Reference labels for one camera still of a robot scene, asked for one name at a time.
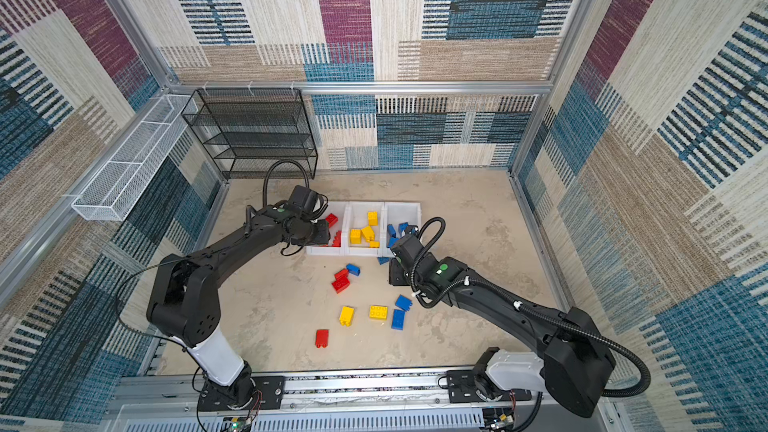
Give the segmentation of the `large red lego top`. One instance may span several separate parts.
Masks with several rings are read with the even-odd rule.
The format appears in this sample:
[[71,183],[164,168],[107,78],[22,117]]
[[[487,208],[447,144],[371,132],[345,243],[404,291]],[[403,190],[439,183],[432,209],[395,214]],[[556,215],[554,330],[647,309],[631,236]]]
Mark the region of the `large red lego top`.
[[329,214],[325,217],[325,221],[329,228],[334,227],[338,223],[338,217],[335,214]]

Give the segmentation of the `red lego long cluster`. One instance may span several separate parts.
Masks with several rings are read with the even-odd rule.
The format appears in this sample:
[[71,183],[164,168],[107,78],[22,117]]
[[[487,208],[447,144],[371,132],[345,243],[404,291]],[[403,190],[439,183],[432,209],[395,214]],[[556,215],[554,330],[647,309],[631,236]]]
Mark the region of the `red lego long cluster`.
[[339,230],[335,233],[331,246],[332,247],[340,247],[341,246],[341,239],[342,239],[342,231]]

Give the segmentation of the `yellow studded lego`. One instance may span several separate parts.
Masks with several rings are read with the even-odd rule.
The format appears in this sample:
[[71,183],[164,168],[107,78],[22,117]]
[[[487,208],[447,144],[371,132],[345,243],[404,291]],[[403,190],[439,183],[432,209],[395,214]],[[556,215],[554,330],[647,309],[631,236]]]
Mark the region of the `yellow studded lego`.
[[387,319],[389,309],[386,306],[372,305],[369,307],[369,318],[384,321]]

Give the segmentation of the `small blue lego top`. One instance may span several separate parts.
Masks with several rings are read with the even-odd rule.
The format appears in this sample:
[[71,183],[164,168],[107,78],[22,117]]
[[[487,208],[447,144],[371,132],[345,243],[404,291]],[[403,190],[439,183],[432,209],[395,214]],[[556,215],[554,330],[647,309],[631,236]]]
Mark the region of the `small blue lego top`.
[[348,263],[346,265],[346,270],[347,270],[347,272],[350,275],[354,275],[354,276],[357,276],[357,277],[359,277],[360,274],[361,274],[361,269],[358,266],[356,266],[354,264],[351,264],[351,263]]

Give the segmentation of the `yellow lego cluster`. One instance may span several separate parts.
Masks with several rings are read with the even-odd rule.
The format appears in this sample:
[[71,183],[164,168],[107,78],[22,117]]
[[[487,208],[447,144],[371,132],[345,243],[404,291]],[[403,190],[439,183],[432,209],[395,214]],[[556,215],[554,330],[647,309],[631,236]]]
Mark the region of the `yellow lego cluster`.
[[372,228],[372,227],[370,227],[370,226],[366,226],[365,228],[363,228],[363,229],[361,230],[361,233],[362,233],[362,236],[364,237],[364,239],[365,239],[365,240],[366,240],[368,243],[370,243],[370,242],[372,242],[372,241],[376,241],[376,237],[375,237],[375,231],[373,230],[373,228]]

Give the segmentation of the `small red lego bottom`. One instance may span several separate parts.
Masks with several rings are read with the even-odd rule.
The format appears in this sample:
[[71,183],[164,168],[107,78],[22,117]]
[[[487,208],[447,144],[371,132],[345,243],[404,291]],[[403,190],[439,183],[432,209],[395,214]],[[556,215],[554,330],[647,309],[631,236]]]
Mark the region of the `small red lego bottom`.
[[329,345],[329,330],[318,329],[315,334],[315,346],[317,348],[326,348]]

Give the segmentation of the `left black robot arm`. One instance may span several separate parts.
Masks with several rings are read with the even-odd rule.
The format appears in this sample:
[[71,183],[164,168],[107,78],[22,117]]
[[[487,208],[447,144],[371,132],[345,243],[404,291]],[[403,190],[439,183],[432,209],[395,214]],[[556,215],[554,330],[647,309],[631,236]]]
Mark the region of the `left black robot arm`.
[[[298,169],[301,182],[289,197],[267,199],[269,181],[285,166]],[[241,225],[218,241],[187,254],[170,254],[150,266],[154,278],[146,306],[152,337],[180,346],[199,367],[202,394],[231,410],[256,402],[252,368],[228,341],[222,320],[224,297],[259,255],[279,247],[285,256],[309,246],[325,246],[330,227],[322,215],[328,199],[312,189],[308,171],[295,159],[279,159],[265,172],[260,207],[247,206]]]

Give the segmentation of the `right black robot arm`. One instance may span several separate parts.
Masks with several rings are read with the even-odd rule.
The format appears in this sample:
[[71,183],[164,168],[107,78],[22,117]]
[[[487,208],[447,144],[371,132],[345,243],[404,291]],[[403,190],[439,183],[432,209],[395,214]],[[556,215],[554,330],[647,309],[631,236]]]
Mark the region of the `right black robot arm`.
[[535,356],[512,358],[488,348],[473,368],[481,399],[497,401],[513,390],[546,393],[569,412],[592,416],[602,398],[644,393],[652,376],[646,363],[623,345],[603,336],[592,317],[572,307],[545,307],[482,277],[453,257],[438,259],[435,239],[409,226],[391,244],[390,269],[402,275],[425,309],[444,304],[479,316],[512,335]]

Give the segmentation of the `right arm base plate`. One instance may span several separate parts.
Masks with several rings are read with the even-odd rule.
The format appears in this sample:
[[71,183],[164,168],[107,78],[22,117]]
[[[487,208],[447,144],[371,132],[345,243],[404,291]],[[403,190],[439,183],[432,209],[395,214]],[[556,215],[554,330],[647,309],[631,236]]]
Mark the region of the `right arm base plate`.
[[512,402],[512,399],[534,399],[534,394],[526,389],[502,391],[489,379],[477,379],[470,369],[448,370],[438,380],[438,385],[447,391],[450,403],[499,403]]

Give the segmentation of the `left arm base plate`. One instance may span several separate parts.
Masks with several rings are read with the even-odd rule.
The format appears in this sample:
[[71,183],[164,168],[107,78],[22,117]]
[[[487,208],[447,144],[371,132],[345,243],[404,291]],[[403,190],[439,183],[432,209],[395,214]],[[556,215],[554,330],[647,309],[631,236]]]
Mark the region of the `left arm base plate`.
[[230,386],[206,380],[198,399],[200,412],[277,410],[282,403],[285,376],[251,376]]

